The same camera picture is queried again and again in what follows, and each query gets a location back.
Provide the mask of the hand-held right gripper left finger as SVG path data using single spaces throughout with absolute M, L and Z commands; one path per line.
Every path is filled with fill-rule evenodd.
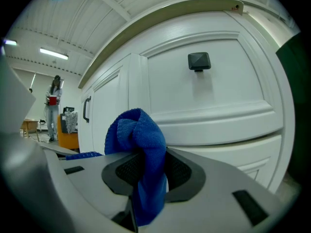
M 137 233 L 134 188 L 142 177 L 141 153 L 61 160 L 73 204 L 76 233 Z

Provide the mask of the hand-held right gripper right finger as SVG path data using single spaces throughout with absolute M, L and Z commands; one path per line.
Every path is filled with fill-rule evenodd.
M 276 195 L 238 168 L 168 148 L 169 190 L 140 233 L 267 233 L 282 217 Z

